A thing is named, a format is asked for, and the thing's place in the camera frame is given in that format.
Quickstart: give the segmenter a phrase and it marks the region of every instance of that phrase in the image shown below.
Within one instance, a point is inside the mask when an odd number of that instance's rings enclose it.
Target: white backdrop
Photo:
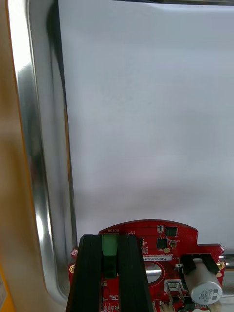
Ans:
[[[59,10],[78,236],[161,218],[232,248],[234,9]]]

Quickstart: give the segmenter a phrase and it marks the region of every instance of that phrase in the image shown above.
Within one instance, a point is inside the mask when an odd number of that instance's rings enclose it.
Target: green terminal block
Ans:
[[[118,235],[102,235],[103,273],[105,279],[117,277]]]

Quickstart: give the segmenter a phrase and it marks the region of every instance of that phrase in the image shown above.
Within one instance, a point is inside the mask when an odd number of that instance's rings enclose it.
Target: circular hole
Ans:
[[[145,262],[145,271],[148,279],[148,283],[154,283],[161,278],[162,269],[154,262]]]

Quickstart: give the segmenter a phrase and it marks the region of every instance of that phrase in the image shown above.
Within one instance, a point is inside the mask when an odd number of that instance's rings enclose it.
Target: stainless steel tray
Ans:
[[[58,3],[8,0],[8,11],[45,284],[65,304],[77,227]],[[234,257],[226,257],[222,301],[228,306],[234,304]]]

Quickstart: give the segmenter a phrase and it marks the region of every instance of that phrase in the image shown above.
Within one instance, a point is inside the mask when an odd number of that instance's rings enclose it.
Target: silver capacitor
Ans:
[[[210,305],[217,302],[222,294],[222,287],[215,276],[211,273],[202,259],[194,259],[196,269],[184,279],[192,300],[200,305]]]

